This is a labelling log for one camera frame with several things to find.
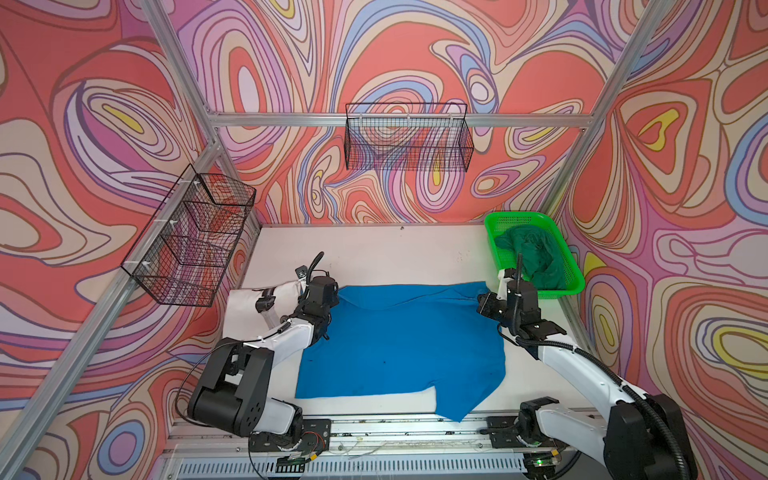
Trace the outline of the blue t-shirt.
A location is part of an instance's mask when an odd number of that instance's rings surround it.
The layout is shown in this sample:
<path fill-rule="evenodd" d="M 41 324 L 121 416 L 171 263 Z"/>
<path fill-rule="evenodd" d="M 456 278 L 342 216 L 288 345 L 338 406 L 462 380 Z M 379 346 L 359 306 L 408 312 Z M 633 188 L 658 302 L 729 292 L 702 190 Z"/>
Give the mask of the blue t-shirt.
<path fill-rule="evenodd" d="M 346 286 L 328 337 L 304 350 L 299 399 L 436 393 L 436 414 L 461 421 L 506 375 L 494 320 L 476 309 L 483 282 Z"/>

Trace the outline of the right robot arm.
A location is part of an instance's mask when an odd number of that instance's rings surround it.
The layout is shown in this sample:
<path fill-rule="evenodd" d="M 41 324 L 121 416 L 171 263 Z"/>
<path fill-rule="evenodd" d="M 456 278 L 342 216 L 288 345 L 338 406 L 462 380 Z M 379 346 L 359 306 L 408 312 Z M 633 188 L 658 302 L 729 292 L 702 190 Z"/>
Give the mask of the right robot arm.
<path fill-rule="evenodd" d="M 489 435 L 511 435 L 530 447 L 559 440 L 600 462 L 614 479 L 696 478 L 680 406 L 623 379 L 544 319 L 538 292 L 520 270 L 501 270 L 498 279 L 496 291 L 479 296 L 478 313 L 496 321 L 504 340 L 563 377 L 598 415 L 592 418 L 545 396 L 521 403 L 516 419 L 489 427 Z"/>

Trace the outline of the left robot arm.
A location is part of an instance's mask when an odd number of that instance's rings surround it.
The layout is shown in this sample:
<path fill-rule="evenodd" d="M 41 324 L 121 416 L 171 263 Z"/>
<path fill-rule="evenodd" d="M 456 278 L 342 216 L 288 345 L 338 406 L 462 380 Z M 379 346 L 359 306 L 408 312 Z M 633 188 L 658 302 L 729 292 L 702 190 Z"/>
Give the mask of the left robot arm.
<path fill-rule="evenodd" d="M 337 281 L 305 266 L 295 280 L 234 291 L 223 337 L 204 361 L 186 417 L 239 437 L 257 433 L 298 441 L 301 408 L 269 395 L 272 372 L 328 338 L 331 310 L 338 304 Z"/>

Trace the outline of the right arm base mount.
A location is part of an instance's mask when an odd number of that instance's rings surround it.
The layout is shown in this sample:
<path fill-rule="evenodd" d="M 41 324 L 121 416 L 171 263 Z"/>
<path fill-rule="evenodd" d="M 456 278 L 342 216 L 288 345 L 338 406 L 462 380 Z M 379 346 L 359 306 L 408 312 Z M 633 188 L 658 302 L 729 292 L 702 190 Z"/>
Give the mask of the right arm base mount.
<path fill-rule="evenodd" d="M 516 415 L 489 416 L 486 425 L 478 430 L 478 433 L 487 436 L 494 449 L 504 448 L 528 448 L 528 449 L 563 449 L 568 445 L 552 438 L 533 437 L 526 439 L 523 436 L 520 422 Z"/>

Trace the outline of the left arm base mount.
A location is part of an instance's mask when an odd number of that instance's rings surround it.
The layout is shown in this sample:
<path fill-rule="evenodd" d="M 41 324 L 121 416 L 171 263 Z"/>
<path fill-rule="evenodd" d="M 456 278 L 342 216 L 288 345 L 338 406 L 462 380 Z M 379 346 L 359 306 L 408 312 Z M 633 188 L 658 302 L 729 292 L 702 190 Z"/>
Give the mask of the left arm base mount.
<path fill-rule="evenodd" d="M 284 434 L 254 432 L 248 440 L 250 453 L 321 453 L 328 450 L 332 421 L 329 418 L 302 419 Z"/>

